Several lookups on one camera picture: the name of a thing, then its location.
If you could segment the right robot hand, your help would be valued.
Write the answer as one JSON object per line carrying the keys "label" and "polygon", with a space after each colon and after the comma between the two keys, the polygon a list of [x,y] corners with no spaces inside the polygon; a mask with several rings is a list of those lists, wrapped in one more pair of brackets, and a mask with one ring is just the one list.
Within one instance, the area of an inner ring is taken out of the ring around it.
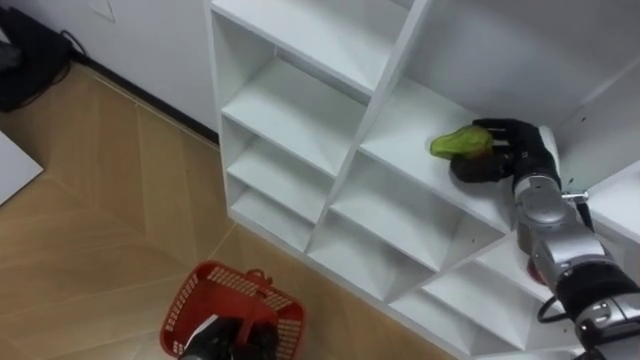
{"label": "right robot hand", "polygon": [[454,155],[450,170],[459,181],[477,184],[512,177],[515,186],[525,177],[540,175],[561,185],[556,161],[544,143],[540,127],[510,118],[481,118],[472,124],[506,145],[493,146],[490,153],[472,158]]}

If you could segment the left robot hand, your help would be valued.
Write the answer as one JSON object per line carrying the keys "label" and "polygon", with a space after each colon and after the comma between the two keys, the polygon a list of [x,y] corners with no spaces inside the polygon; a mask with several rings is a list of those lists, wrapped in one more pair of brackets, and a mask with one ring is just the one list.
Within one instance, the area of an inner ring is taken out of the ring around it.
{"label": "left robot hand", "polygon": [[244,320],[213,315],[199,325],[179,360],[275,360],[280,343],[277,328],[268,322],[253,324],[245,343],[237,339]]}

